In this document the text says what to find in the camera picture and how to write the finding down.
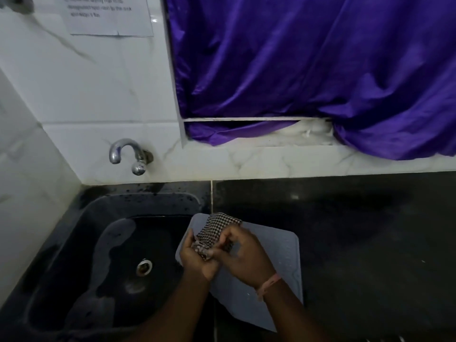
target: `wall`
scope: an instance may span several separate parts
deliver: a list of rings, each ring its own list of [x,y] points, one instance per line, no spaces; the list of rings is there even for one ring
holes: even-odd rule
[[[0,70],[0,306],[80,184]]]
[[[53,0],[34,1],[32,15],[0,10],[0,67],[84,184],[456,169],[456,160],[444,156],[395,162],[333,141],[302,142],[318,122],[215,148],[188,142],[160,0],[147,0],[153,38],[71,36]],[[123,137],[153,152],[143,176],[130,172],[131,149],[123,151],[122,163],[109,163],[110,144]]]

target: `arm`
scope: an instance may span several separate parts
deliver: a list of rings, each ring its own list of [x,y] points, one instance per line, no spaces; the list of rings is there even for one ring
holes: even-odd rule
[[[236,257],[220,249],[227,239],[240,243]],[[225,265],[233,276],[256,290],[276,273],[257,237],[237,225],[224,229],[219,243],[208,254]],[[329,341],[283,280],[268,288],[264,299],[283,341]]]
[[[209,293],[210,281],[219,265],[205,262],[191,249],[193,231],[185,238],[180,252],[184,275],[165,305],[138,328],[128,342],[191,341]]]

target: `purple curtain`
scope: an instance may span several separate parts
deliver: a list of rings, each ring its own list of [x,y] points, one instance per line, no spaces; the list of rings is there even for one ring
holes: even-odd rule
[[[456,0],[167,0],[189,117],[325,116],[341,142],[456,154]],[[218,145],[293,122],[186,123]]]

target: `black sink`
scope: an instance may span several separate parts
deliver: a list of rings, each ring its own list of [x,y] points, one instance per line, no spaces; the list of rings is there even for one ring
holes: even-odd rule
[[[78,212],[62,219],[18,286],[22,295],[30,295],[21,333],[40,341],[117,340],[145,322],[182,276],[175,252],[191,217],[209,212],[205,186],[118,185],[84,191],[74,204]],[[58,246],[53,238],[65,241]],[[13,297],[5,305],[10,310]],[[213,329],[209,297],[195,336],[212,340]]]

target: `chrome faucet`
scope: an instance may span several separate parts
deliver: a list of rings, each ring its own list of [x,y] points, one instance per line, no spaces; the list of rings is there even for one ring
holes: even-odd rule
[[[109,161],[112,164],[120,163],[120,152],[125,145],[130,145],[134,150],[136,162],[131,166],[131,171],[135,175],[143,175],[146,171],[146,166],[154,160],[151,152],[143,150],[140,145],[130,138],[123,138],[113,143],[109,149]]]

